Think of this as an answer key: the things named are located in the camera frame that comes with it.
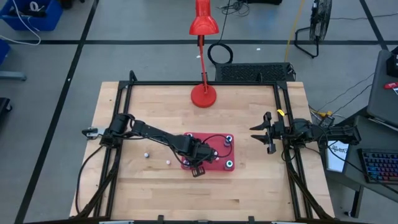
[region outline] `wooden tabletop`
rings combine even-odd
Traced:
[[[94,127],[109,126],[117,87],[117,82],[102,83]],[[112,219],[156,220],[158,215],[164,215],[165,220],[246,221],[248,216],[258,221],[294,220],[286,165],[280,157],[282,143],[275,141],[277,152],[268,155],[266,146],[250,137],[261,134],[249,128],[260,124],[266,111],[277,120],[272,87],[215,88],[216,103],[202,109],[190,101],[192,86],[134,86],[129,112],[136,119],[172,134],[233,134],[235,170],[208,171],[193,178],[190,171],[180,168],[168,147],[147,139],[124,141]],[[310,120],[303,83],[288,83],[288,88],[293,116]],[[88,142],[85,158],[98,148],[98,143],[99,140]],[[318,149],[314,142],[307,146]],[[82,173],[80,209],[98,188],[104,152],[103,149],[95,155]],[[149,159],[144,157],[145,152],[150,154]],[[309,191],[334,216],[320,156],[307,149],[301,152]],[[297,191],[304,217],[301,193],[298,188]],[[106,203],[102,205],[104,213]],[[71,215],[75,213],[72,206]]]

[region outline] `red board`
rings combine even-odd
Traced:
[[[216,133],[185,133],[185,134],[192,134],[194,138],[198,138],[203,141],[206,138],[215,135]],[[224,145],[225,138],[223,138],[221,136],[212,137],[209,140],[207,140],[206,143],[209,144],[210,147],[215,149],[219,156],[227,155],[229,153],[229,150],[232,150],[231,154],[225,158],[219,158],[218,161],[214,160],[212,163],[204,161],[202,166],[203,166],[203,168],[205,168],[205,170],[217,170],[217,171],[226,171],[226,172],[234,171],[234,169],[235,169],[235,154],[234,154],[235,137],[232,134],[221,134],[221,133],[217,133],[217,134],[220,134],[225,137],[232,136],[232,141],[231,141],[232,149],[229,146]],[[226,167],[225,167],[227,161],[232,161],[232,163],[233,163],[232,167],[229,169],[226,169]],[[185,169],[185,170],[191,169],[191,168],[185,167],[183,165],[181,165],[181,168]]]

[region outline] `lamp shade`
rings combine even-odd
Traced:
[[[189,34],[211,35],[218,34],[217,22],[212,18],[210,0],[196,0],[197,16],[191,24]]]

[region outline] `red lamp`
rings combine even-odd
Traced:
[[[218,34],[219,30],[217,22],[211,16],[210,0],[196,0],[196,12],[197,16],[192,22],[189,34],[198,36],[203,84],[193,88],[191,100],[194,105],[207,108],[214,104],[217,94],[216,90],[207,84],[203,45],[205,44],[205,35]]]

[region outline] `concrete floor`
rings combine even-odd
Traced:
[[[219,26],[224,15],[215,8],[226,0],[212,0],[213,17]],[[398,1],[366,0],[372,14],[398,11]],[[280,6],[251,5],[246,17],[228,16],[224,40],[287,40],[300,1],[284,0]],[[65,11],[57,29],[40,32],[44,40],[80,40],[93,0]],[[308,25],[312,2],[307,0],[297,28]],[[195,40],[188,29],[195,13],[194,0],[99,0],[87,40]],[[332,17],[366,17],[357,0],[334,0]],[[398,16],[376,18],[384,40],[398,40]],[[1,35],[32,40],[28,32],[16,32],[0,21]],[[307,39],[306,33],[300,38]],[[219,35],[208,39],[218,39]],[[367,20],[330,22],[326,40],[377,40]],[[62,87],[77,45],[44,43],[40,46],[11,45],[1,70],[22,71],[25,82],[0,81],[0,96],[12,100],[14,110],[5,120],[0,134],[0,216],[12,223],[21,204],[36,159],[42,148]],[[231,44],[235,63],[281,62],[285,45]],[[314,108],[339,95],[374,72],[380,45],[322,45],[320,56],[311,59],[294,46],[289,62],[304,82],[308,102]],[[215,50],[216,58],[226,57]],[[200,62],[195,44],[85,45],[71,81],[67,99],[55,130],[49,153],[34,192],[25,222],[67,218],[72,205],[78,170],[86,146],[80,131],[90,126],[96,100],[103,81],[127,79],[134,70],[139,80],[199,80]],[[215,68],[206,59],[210,79]],[[358,94],[371,79],[325,109],[336,110]],[[368,102],[369,91],[339,111],[349,116]],[[398,223],[394,212],[398,203],[365,191],[359,219],[345,216],[354,192],[329,181],[330,194],[337,218],[357,222]]]

